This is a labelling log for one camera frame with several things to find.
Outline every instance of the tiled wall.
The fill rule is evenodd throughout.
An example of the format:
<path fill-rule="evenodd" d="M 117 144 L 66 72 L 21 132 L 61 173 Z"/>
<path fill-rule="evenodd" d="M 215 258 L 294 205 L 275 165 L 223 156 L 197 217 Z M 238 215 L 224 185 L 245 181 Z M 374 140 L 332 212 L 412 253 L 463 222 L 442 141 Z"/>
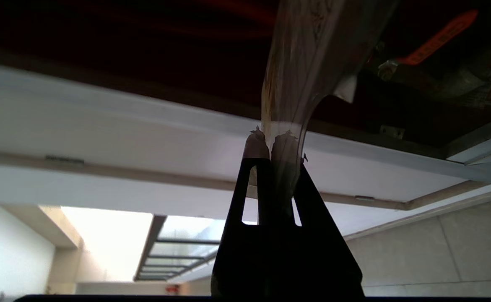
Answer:
<path fill-rule="evenodd" d="M 368 296 L 491 297 L 491 203 L 348 242 Z"/>

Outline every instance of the metal frame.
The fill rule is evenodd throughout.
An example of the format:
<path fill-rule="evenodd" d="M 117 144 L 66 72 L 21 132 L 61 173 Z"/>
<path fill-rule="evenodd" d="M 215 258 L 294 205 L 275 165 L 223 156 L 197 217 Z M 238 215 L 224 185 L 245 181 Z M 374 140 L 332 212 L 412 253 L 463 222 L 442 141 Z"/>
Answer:
<path fill-rule="evenodd" d="M 208 256 L 177 256 L 177 255 L 150 255 L 150 251 L 154 243 L 177 243 L 177 244 L 187 244 L 187 245 L 219 245 L 218 240 L 194 240 L 194 239 L 159 239 L 159 233 L 163 228 L 163 224 L 167 216 L 153 216 L 152 223 L 150 225 L 150 231 L 146 236 L 145 246 L 143 249 L 143 254 L 139 260 L 138 270 L 135 273 L 134 281 L 167 281 L 171 278 L 177 277 L 186 271 L 192 270 L 197 266 L 203 265 L 210 260 L 215 259 L 217 251 L 209 254 Z M 192 264 L 186 265 L 172 265 L 172 264 L 145 264 L 148 259 L 186 259 L 186 260 L 196 260 Z M 161 268 L 162 271 L 143 271 L 143 268 Z M 142 276 L 142 273 L 149 273 L 154 275 Z"/>

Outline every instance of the orange handle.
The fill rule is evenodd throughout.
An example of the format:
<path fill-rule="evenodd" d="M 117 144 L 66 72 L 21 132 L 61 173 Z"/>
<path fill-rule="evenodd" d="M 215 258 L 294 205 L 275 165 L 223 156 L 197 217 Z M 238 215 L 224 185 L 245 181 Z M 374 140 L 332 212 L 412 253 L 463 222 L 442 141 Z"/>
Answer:
<path fill-rule="evenodd" d="M 435 36 L 419 47 L 408 57 L 396 59 L 401 64 L 417 65 L 438 50 L 446 42 L 450 41 L 460 32 L 466 30 L 477 18 L 478 10 L 470 10 L 452 19 Z"/>

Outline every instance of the ceiling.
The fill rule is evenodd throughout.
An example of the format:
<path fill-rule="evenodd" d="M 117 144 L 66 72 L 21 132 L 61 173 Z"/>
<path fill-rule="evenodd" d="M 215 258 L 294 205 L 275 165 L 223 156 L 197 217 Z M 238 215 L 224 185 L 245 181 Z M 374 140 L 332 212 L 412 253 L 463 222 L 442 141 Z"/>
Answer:
<path fill-rule="evenodd" d="M 83 159 L 234 181 L 245 138 L 259 121 L 0 67 L 0 152 Z M 464 181 L 329 152 L 309 133 L 305 163 L 319 191 L 408 201 Z M 0 166 L 0 202 L 223 219 L 232 192 Z M 327 204 L 343 234 L 413 211 Z M 249 199 L 245 220 L 256 220 Z"/>

